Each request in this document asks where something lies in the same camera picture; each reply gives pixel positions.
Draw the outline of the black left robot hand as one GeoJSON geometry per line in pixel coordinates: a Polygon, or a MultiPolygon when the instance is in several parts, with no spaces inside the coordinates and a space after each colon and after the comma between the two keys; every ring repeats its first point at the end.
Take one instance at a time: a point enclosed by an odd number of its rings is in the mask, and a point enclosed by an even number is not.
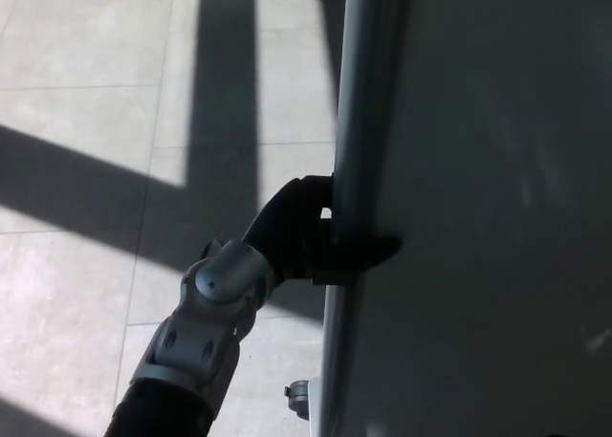
{"type": "Polygon", "coordinates": [[[254,218],[244,241],[268,260],[277,284],[309,279],[315,285],[352,287],[361,273],[395,255],[397,236],[339,241],[321,213],[333,204],[334,177],[309,175],[284,185],[254,218]]]}

